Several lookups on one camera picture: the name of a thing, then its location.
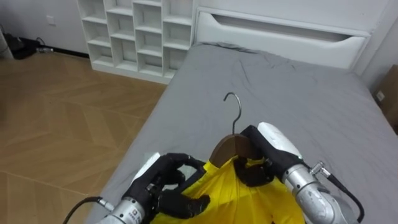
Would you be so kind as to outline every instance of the robotic arm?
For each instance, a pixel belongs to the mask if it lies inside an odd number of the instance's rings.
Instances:
[[[189,198],[176,190],[163,190],[165,185],[185,182],[184,174],[178,170],[183,165],[202,169],[204,163],[186,154],[155,154],[139,170],[116,207],[101,197],[89,197],[72,208],[63,224],[67,224],[73,212],[85,202],[97,202],[110,211],[97,224],[150,223],[159,212],[181,219],[194,217],[210,203],[208,195]]]
[[[253,146],[266,159],[266,170],[277,177],[291,191],[296,202],[314,224],[358,224],[364,217],[359,200],[323,166],[310,168],[302,159],[296,147],[273,125],[260,123],[256,128],[247,127],[242,135],[248,137]],[[138,172],[131,186],[122,196],[121,202],[113,208],[101,197],[92,198],[110,211],[97,224],[140,224],[149,223],[159,212],[176,218],[191,218],[204,211],[210,198],[204,195],[198,199],[188,198],[173,190],[163,190],[165,185],[182,184],[185,176],[177,170],[182,165],[202,169],[204,163],[186,154],[166,154],[151,158]],[[352,208],[340,197],[320,183],[316,174],[321,173],[341,191],[347,194],[359,207],[360,215],[355,219]],[[68,214],[66,224],[78,203]]]
[[[242,135],[262,152],[267,159],[267,168],[293,193],[307,220],[316,224],[356,224],[362,221],[364,210],[359,200],[324,168],[322,162],[309,168],[296,147],[275,126],[263,122],[257,128],[247,127]],[[358,219],[342,198],[331,195],[319,182],[315,177],[318,173],[354,200],[360,211]]]

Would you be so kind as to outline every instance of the wooden hanger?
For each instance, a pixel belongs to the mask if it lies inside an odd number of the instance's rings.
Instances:
[[[239,156],[248,159],[261,159],[262,156],[252,149],[252,144],[250,140],[241,135],[235,134],[235,123],[241,117],[242,107],[241,102],[238,96],[233,93],[229,92],[224,98],[224,101],[227,99],[229,95],[234,95],[238,101],[239,105],[239,115],[234,120],[232,125],[232,134],[225,136],[214,148],[213,153],[210,156],[209,161],[216,167],[220,168],[226,162],[228,162],[232,157]]]

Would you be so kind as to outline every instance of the bed headboard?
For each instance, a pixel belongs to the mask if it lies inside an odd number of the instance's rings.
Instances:
[[[226,42],[292,60],[352,68],[370,34],[305,22],[198,7],[194,42]]]

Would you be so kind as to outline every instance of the herringbone floor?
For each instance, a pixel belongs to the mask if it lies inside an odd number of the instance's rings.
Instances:
[[[98,195],[164,89],[66,55],[0,60],[0,223],[61,223]]]

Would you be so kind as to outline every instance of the gray bed sheet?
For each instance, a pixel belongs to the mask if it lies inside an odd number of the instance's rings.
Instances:
[[[364,224],[397,223],[397,136],[359,78],[346,70],[232,48],[201,44],[188,51],[101,195],[117,204],[150,152],[185,152],[207,160],[231,133],[238,107],[232,97],[223,98],[233,91],[243,107],[237,132],[261,121],[273,124],[307,163],[323,160],[360,199]],[[95,206],[86,222],[105,214]]]

